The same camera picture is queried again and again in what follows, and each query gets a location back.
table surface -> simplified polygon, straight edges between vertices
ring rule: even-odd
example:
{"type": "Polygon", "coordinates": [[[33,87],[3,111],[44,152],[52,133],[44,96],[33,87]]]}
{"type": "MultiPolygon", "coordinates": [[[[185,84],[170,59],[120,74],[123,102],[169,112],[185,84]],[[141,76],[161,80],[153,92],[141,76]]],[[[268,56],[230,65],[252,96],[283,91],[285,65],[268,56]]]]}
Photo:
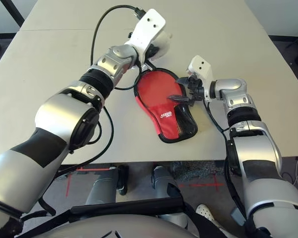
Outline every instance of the table surface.
{"type": "MultiPolygon", "coordinates": [[[[114,2],[38,0],[0,61],[0,153],[26,140],[34,131],[40,105],[85,73],[94,27],[106,9],[122,3],[114,2]]],[[[155,8],[166,19],[165,30],[173,34],[171,47],[156,66],[186,76],[192,57],[201,55],[212,65],[215,79],[245,79],[282,156],[298,156],[298,81],[243,0],[192,0],[191,5],[128,0],[127,4],[155,8]]],[[[95,59],[109,46],[126,42],[136,23],[128,9],[111,12],[100,27],[95,59]]],[[[119,86],[131,85],[136,74],[130,70],[119,86]]],[[[132,90],[113,91],[106,107],[115,135],[96,163],[225,158],[224,140],[201,104],[190,109],[198,133],[175,144],[160,141],[132,90]]],[[[222,103],[212,103],[211,110],[226,127],[222,103]]],[[[75,151],[63,164],[83,162],[106,145],[110,126],[103,112],[100,122],[101,140],[75,151]]]]}

silver robot arm segment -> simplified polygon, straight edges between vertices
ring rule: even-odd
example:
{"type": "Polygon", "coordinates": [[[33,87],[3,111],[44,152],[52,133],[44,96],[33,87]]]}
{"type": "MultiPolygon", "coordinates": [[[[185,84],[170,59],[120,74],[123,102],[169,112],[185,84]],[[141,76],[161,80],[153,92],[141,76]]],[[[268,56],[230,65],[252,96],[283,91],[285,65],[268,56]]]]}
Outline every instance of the silver robot arm segment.
{"type": "Polygon", "coordinates": [[[128,69],[147,60],[147,49],[165,34],[164,26],[163,17],[150,9],[134,30],[145,30],[145,35],[133,34],[126,44],[111,47],[79,81],[39,108],[35,132],[27,141],[0,154],[1,237],[22,231],[21,215],[44,194],[68,153],[90,141],[105,99],[128,69]]]}
{"type": "Polygon", "coordinates": [[[280,152],[247,93],[246,82],[213,80],[210,64],[200,56],[192,59],[188,71],[191,76],[179,82],[191,90],[189,101],[223,101],[230,137],[227,156],[231,168],[242,175],[247,218],[256,228],[267,228],[272,237],[298,237],[298,190],[280,175],[280,152]]]}

